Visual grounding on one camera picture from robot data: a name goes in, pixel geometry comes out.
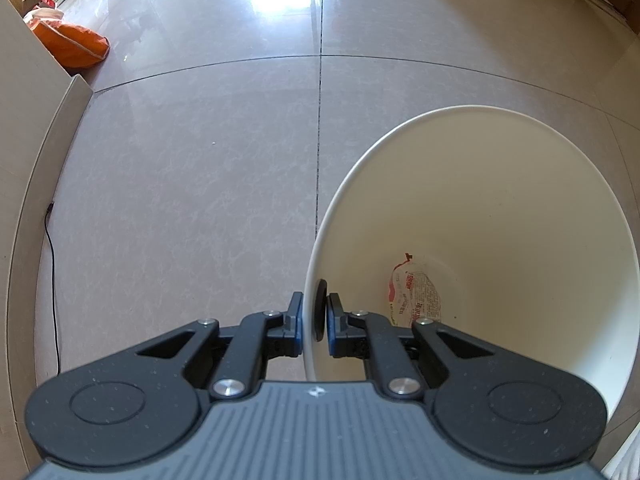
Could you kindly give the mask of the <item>red white snack wrapper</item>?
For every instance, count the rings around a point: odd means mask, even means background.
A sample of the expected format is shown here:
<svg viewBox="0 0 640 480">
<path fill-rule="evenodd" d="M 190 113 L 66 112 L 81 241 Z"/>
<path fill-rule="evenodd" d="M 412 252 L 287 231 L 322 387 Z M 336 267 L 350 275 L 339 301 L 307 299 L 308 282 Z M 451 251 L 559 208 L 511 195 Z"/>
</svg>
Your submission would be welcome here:
<svg viewBox="0 0 640 480">
<path fill-rule="evenodd" d="M 390 322 L 395 326 L 410 327 L 419 318 L 435 322 L 442 319 L 442 298 L 427 274 L 426 264 L 408 252 L 390 272 L 387 301 Z"/>
</svg>

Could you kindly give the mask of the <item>white plastic waste bin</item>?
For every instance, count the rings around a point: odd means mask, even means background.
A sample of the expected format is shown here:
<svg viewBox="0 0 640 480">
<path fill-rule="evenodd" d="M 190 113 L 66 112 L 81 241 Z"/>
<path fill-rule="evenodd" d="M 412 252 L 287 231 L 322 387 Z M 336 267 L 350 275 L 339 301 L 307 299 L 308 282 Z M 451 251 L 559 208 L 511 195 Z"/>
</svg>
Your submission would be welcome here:
<svg viewBox="0 0 640 480">
<path fill-rule="evenodd" d="M 390 317 L 390 272 L 426 264 L 442 322 L 575 374 L 615 410 L 639 340 L 639 261 L 612 188 L 570 140 L 527 115 L 453 106 L 372 145 L 335 192 L 312 248 L 346 310 Z"/>
</svg>

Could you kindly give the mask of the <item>white skirting board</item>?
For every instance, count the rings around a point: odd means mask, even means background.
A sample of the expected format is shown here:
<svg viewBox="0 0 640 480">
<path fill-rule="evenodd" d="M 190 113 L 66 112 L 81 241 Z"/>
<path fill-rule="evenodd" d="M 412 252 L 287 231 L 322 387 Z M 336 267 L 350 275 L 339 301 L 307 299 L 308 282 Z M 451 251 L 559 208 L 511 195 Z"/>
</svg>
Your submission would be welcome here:
<svg viewBox="0 0 640 480">
<path fill-rule="evenodd" d="M 35 307 L 44 215 L 93 91 L 73 76 L 35 147 L 17 157 L 23 174 L 1 185 L 1 477 L 21 479 L 40 458 L 24 409 L 35 390 Z"/>
</svg>

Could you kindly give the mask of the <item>orange cushion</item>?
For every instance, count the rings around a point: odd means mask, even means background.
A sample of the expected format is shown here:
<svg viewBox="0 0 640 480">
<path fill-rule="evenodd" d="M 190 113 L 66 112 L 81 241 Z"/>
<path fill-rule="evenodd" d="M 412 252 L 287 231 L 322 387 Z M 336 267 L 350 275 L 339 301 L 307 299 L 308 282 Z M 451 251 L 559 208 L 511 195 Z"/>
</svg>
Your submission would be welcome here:
<svg viewBox="0 0 640 480">
<path fill-rule="evenodd" d="M 28 12 L 23 21 L 66 70 L 88 70 L 110 53 L 107 38 L 92 29 L 66 23 L 64 13 L 51 8 Z"/>
</svg>

